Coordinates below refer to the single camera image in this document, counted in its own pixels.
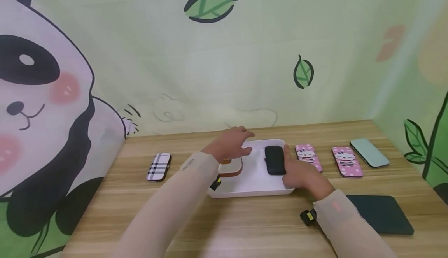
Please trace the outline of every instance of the beige sleeve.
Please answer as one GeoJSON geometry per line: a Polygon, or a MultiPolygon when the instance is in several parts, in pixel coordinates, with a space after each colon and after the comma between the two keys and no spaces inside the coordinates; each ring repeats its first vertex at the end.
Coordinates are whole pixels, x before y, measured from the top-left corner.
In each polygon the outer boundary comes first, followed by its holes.
{"type": "Polygon", "coordinates": [[[174,236],[218,176],[218,166],[212,155],[191,155],[138,212],[112,257],[164,257],[174,236]]]}
{"type": "Polygon", "coordinates": [[[317,222],[339,258],[397,257],[341,190],[315,202],[314,208],[317,222]]]}

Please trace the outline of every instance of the pink cheek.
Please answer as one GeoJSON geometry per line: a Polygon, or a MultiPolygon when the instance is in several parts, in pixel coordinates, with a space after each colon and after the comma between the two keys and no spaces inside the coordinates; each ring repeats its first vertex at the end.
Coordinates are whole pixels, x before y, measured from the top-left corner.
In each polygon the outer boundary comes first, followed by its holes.
{"type": "Polygon", "coordinates": [[[16,164],[21,155],[21,145],[17,138],[0,135],[0,175],[16,164]]]}
{"type": "Polygon", "coordinates": [[[70,104],[79,97],[79,82],[71,73],[62,72],[58,80],[53,82],[50,90],[50,102],[54,104],[70,104]]]}

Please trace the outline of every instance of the tablet case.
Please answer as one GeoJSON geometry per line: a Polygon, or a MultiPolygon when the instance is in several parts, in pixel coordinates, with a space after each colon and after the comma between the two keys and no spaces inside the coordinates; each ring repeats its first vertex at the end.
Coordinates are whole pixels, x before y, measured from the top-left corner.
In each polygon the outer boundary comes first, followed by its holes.
{"type": "Polygon", "coordinates": [[[273,176],[285,175],[285,155],[280,146],[267,146],[264,149],[266,168],[273,176]]]}
{"type": "Polygon", "coordinates": [[[392,196],[347,195],[359,214],[379,234],[413,235],[414,229],[392,196]]]}
{"type": "Polygon", "coordinates": [[[313,146],[310,144],[296,145],[296,154],[299,160],[312,164],[319,172],[322,172],[322,166],[313,146]]]}

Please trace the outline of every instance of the panda eye patch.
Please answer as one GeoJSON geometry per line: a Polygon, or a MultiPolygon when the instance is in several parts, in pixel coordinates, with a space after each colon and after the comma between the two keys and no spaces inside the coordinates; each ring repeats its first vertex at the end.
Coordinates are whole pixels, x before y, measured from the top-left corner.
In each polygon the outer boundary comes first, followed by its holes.
{"type": "Polygon", "coordinates": [[[0,35],[0,79],[42,85],[59,78],[56,59],[42,46],[14,35],[0,35]]]}

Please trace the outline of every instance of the pink cat phone case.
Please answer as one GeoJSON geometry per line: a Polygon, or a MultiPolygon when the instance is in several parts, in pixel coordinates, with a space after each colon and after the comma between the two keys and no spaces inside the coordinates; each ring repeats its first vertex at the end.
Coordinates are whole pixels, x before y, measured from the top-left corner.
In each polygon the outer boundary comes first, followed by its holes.
{"type": "Polygon", "coordinates": [[[362,177],[361,167],[350,147],[333,147],[332,151],[343,177],[362,177]]]}
{"type": "Polygon", "coordinates": [[[296,154],[299,160],[312,164],[319,172],[322,172],[322,166],[313,146],[309,144],[296,145],[296,154]]]}

